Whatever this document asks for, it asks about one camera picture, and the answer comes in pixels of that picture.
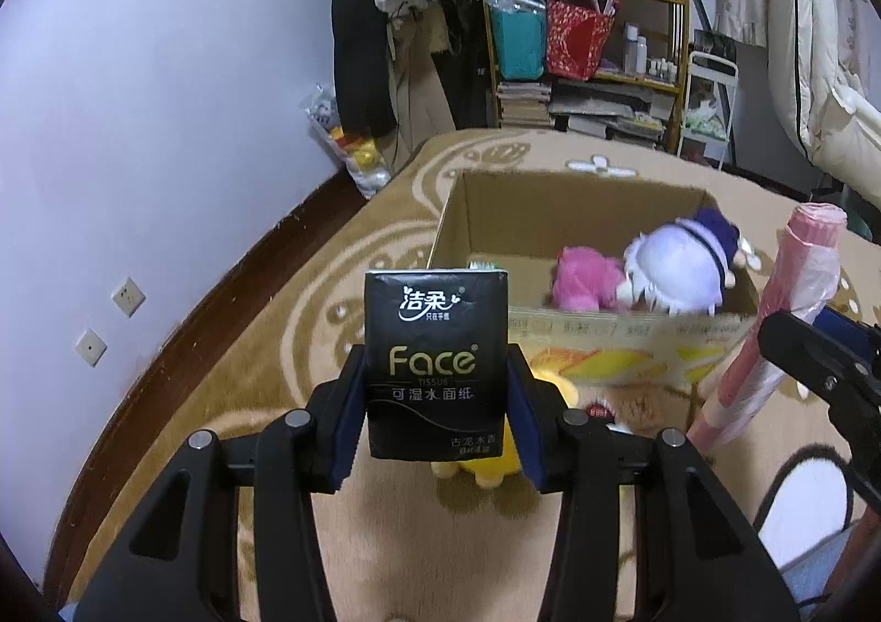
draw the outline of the open cardboard box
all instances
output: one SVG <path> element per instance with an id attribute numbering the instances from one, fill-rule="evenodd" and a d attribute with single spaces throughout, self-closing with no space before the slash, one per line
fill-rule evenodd
<path id="1" fill-rule="evenodd" d="M 724 292 L 715 316 L 652 312 L 570 314 L 551 307 L 557 254 L 589 245 L 622 257 L 649 233 L 699 207 L 706 191 L 646 179 L 566 172 L 459 175 L 434 240 L 429 267 L 492 263 L 508 271 L 508 339 L 533 368 L 580 389 L 662 384 L 683 393 L 746 335 L 759 297 L 746 272 Z"/>

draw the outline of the screw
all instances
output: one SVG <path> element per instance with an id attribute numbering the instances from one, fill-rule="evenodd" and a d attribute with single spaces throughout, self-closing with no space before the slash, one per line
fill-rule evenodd
<path id="1" fill-rule="evenodd" d="M 664 432 L 661 433 L 661 440 L 672 449 L 677 449 L 686 442 L 686 437 L 675 428 L 664 428 Z"/>
<path id="2" fill-rule="evenodd" d="M 581 409 L 566 409 L 563 411 L 563 420 L 569 425 L 584 425 L 588 422 L 587 413 Z"/>
<path id="3" fill-rule="evenodd" d="M 294 409 L 285 414 L 285 424 L 291 428 L 301 428 L 309 425 L 312 415 L 306 409 Z"/>
<path id="4" fill-rule="evenodd" d="M 202 450 L 213 440 L 211 431 L 196 431 L 187 439 L 189 447 L 195 450 Z"/>

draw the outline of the pink plastic wrap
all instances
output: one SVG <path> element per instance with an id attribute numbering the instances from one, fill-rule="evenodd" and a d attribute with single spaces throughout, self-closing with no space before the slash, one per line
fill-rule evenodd
<path id="1" fill-rule="evenodd" d="M 847 215 L 834 204 L 800 204 L 793 211 L 756 323 L 688 431 L 701 453 L 739 436 L 780 384 L 783 371 L 759 353 L 759 326 L 765 316 L 781 309 L 813 323 L 838 287 L 837 245 L 846 224 Z"/>

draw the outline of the electrical outlet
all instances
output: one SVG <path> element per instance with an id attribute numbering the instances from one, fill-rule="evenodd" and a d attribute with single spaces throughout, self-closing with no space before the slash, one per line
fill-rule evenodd
<path id="1" fill-rule="evenodd" d="M 116 305 L 120 307 L 122 314 L 129 318 L 138 311 L 138 307 L 144 303 L 145 299 L 144 292 L 138 289 L 138 285 L 131 281 L 131 277 L 128 277 L 125 283 L 113 292 L 113 301 L 116 301 Z"/>
<path id="2" fill-rule="evenodd" d="M 77 353 L 83 357 L 83 361 L 90 367 L 94 367 L 98 363 L 98 359 L 107 351 L 107 345 L 91 329 L 85 329 L 85 333 L 79 338 L 75 348 Z"/>

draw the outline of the teal bag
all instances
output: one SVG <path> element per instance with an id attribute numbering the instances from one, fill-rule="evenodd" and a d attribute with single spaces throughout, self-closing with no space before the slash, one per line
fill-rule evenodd
<path id="1" fill-rule="evenodd" d="M 545 0 L 492 0 L 492 39 L 505 80 L 537 80 L 545 72 Z"/>

